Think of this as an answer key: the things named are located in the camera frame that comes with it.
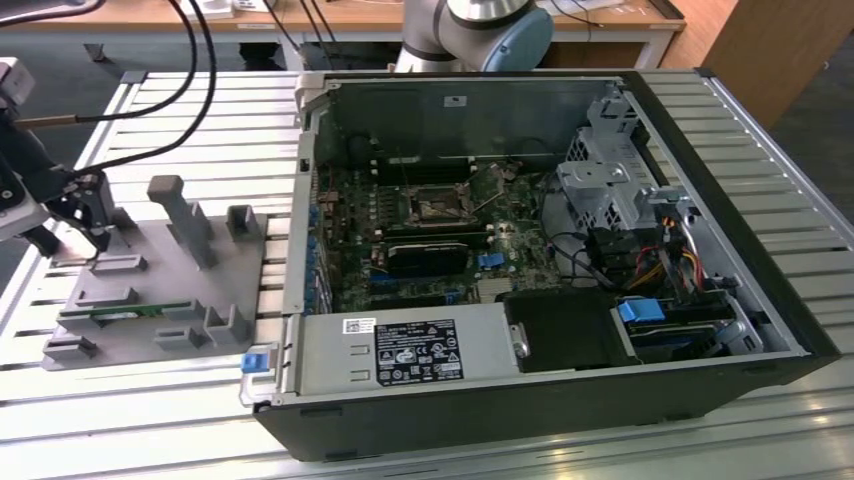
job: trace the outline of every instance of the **warning label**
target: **warning label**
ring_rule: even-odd
[[[376,325],[374,339],[383,387],[463,378],[454,320]]]

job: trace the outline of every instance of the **blue connector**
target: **blue connector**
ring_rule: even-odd
[[[478,267],[495,268],[504,264],[504,254],[502,252],[490,253],[478,257]]]

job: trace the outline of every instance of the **black cable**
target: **black cable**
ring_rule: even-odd
[[[151,107],[143,108],[142,110],[136,110],[134,112],[113,113],[109,115],[92,115],[92,116],[76,115],[75,116],[76,123],[109,122],[113,120],[124,120],[128,118],[143,117],[150,113],[155,113],[163,110],[170,105],[172,105],[178,101],[178,99],[182,97],[182,95],[184,95],[184,92],[187,92],[187,89],[190,88],[190,85],[192,84],[192,81],[196,77],[198,64],[199,64],[199,46],[196,45],[196,35],[192,30],[192,24],[190,23],[190,18],[187,18],[187,14],[182,10],[182,6],[178,3],[178,0],[170,0],[170,4],[172,5],[172,9],[175,10],[175,13],[178,13],[179,18],[182,19],[182,24],[184,25],[184,30],[187,30],[187,36],[190,37],[190,73],[187,74],[184,83],[182,84],[179,89],[175,90],[175,93],[172,93],[172,95],[170,95],[170,97],[166,100],[163,100],[156,105],[152,105]]]
[[[551,244],[551,247],[555,249],[555,252],[558,252],[562,257],[565,257],[570,262],[573,262],[573,266],[581,267],[582,270],[590,273],[590,275],[593,275],[593,278],[597,280],[597,282],[599,282],[599,285],[602,285],[609,290],[621,291],[622,289],[619,288],[619,286],[617,286],[617,284],[611,282],[611,280],[609,280],[609,278],[605,276],[605,274],[601,271],[598,271],[587,263],[582,262],[578,259],[578,257],[574,257],[573,255],[570,255],[566,252],[566,250],[563,250],[558,246],[558,244],[554,243],[552,241],[555,238],[563,235],[571,235],[574,238],[582,239],[583,234],[579,234],[579,232],[561,232],[550,236],[548,233],[546,232],[546,222],[543,220],[543,213],[546,212],[546,195],[548,193],[548,187],[551,185],[551,182],[554,181],[556,176],[558,176],[556,172],[551,172],[546,175],[544,183],[543,183],[543,191],[539,196],[539,228],[543,232],[543,236],[548,239],[548,243]]]
[[[294,37],[291,37],[291,34],[284,29],[284,25],[282,24],[282,20],[279,20],[279,17],[276,16],[276,13],[272,11],[272,7],[270,6],[270,3],[267,2],[267,0],[264,0],[264,7],[267,7],[267,12],[270,12],[270,16],[272,17],[274,22],[276,22],[276,25],[279,26],[279,31],[282,32],[282,35],[284,35],[284,38],[288,40],[288,43],[291,44],[291,47],[294,48],[294,51],[299,54],[299,44],[294,41]]]
[[[76,17],[77,15],[85,15],[87,13],[93,12],[99,8],[104,6],[107,0],[97,0],[92,5],[89,5],[83,10],[68,10],[64,12],[45,12],[37,13],[35,15],[21,15],[19,17],[9,18],[7,20],[0,20],[0,28],[11,27],[12,25],[17,25],[28,22],[37,22],[40,20],[51,20],[53,18],[65,18],[65,17]]]
[[[330,22],[326,21],[326,15],[323,14],[323,10],[318,6],[318,0],[311,0],[311,4],[318,11],[318,16],[320,17],[320,21],[323,22],[323,26],[326,27],[326,31],[330,33],[330,40],[332,40],[332,45],[335,45],[335,50],[338,51],[339,58],[344,58],[344,50],[342,49],[342,44],[338,43],[338,38],[335,38],[335,33],[332,32],[332,27],[330,27]]]
[[[590,21],[590,10],[587,10],[587,8],[585,8],[585,6],[578,3],[577,0],[570,0],[575,5],[578,5],[578,8],[581,8],[585,13],[586,13],[586,17],[587,19],[583,19],[582,17],[577,17],[575,15],[571,15],[569,13],[566,13],[566,11],[561,8],[561,6],[558,5],[558,2],[555,2],[555,0],[551,0],[551,4],[555,6],[555,9],[558,10],[558,12],[561,12],[561,14],[565,17],[570,17],[573,20],[578,20],[582,23],[586,23],[589,27],[597,27],[597,28],[603,28],[605,25],[602,25],[599,22],[591,22]]]
[[[158,155],[162,155],[175,150],[178,147],[180,147],[184,144],[190,136],[196,132],[196,129],[199,128],[199,125],[202,124],[202,121],[204,120],[204,117],[208,114],[208,110],[211,109],[211,104],[214,103],[214,93],[216,92],[216,51],[214,50],[214,39],[211,38],[211,29],[208,28],[208,22],[204,19],[204,14],[202,13],[202,9],[199,8],[199,3],[196,2],[196,0],[187,0],[187,1],[190,2],[192,11],[196,14],[196,19],[199,20],[199,27],[202,29],[202,36],[204,37],[204,45],[208,50],[208,60],[211,64],[210,70],[208,70],[208,75],[210,75],[208,89],[207,89],[207,94],[204,96],[204,101],[202,103],[202,109],[199,110],[199,114],[196,115],[196,118],[190,124],[190,127],[187,127],[187,130],[184,130],[184,133],[182,134],[182,136],[178,137],[178,139],[172,143],[170,143],[168,145],[160,148],[155,148],[148,152],[138,153],[135,155],[128,155],[127,157],[117,158],[115,160],[100,163],[97,165],[91,165],[77,170],[76,172],[73,172],[73,176],[76,178],[80,178],[83,175],[99,173],[107,168],[125,165],[131,162],[143,160],[144,158],[155,157]]]
[[[590,50],[590,42],[593,42],[593,27],[605,28],[605,25],[602,25],[598,22],[590,21],[590,10],[587,10],[587,7],[585,7],[581,3],[578,3],[578,0],[571,0],[571,2],[575,4],[575,6],[578,6],[578,8],[581,8],[585,11],[586,18],[581,18],[581,17],[577,17],[575,15],[570,15],[569,13],[566,13],[563,9],[558,6],[558,3],[555,2],[555,0],[551,0],[551,4],[555,6],[558,11],[565,16],[570,17],[573,20],[578,20],[579,22],[587,25],[587,41],[585,42],[585,50],[582,52],[582,67],[583,67],[587,63],[587,51]]]
[[[330,51],[326,48],[326,43],[320,36],[320,30],[318,29],[318,23],[315,22],[315,17],[311,15],[308,5],[306,5],[306,0],[299,0],[299,4],[303,6],[303,12],[306,12],[306,16],[311,22],[311,29],[315,31],[315,35],[318,36],[318,43],[320,44],[320,50],[323,50],[323,55],[326,56],[326,63],[330,65],[330,70],[335,70],[335,67],[332,66],[332,57],[330,57]]]

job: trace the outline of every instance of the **barcode sticker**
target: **barcode sticker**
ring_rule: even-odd
[[[375,318],[346,318],[344,335],[351,335],[355,333],[374,333],[375,325]]]

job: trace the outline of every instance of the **metal table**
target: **metal table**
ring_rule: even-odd
[[[158,102],[183,76],[151,74],[143,84],[121,85],[107,111]],[[0,299],[0,476],[718,480],[850,475],[854,232],[717,80],[686,71],[645,76],[826,326],[842,360],[790,385],[753,392],[699,420],[299,463],[239,404],[238,355],[57,373],[39,368],[76,268],[52,268],[31,249]],[[187,146],[111,170],[109,176],[117,203],[139,219],[163,216],[146,201],[146,185],[151,175],[167,173],[183,175],[186,195],[202,200],[208,214],[248,202],[274,216],[259,298],[258,340],[268,341],[280,322],[286,273],[296,76],[222,77],[211,117]],[[80,166],[166,144],[195,115],[204,87],[202,78],[159,118],[100,125]],[[674,178],[667,166],[665,172]]]

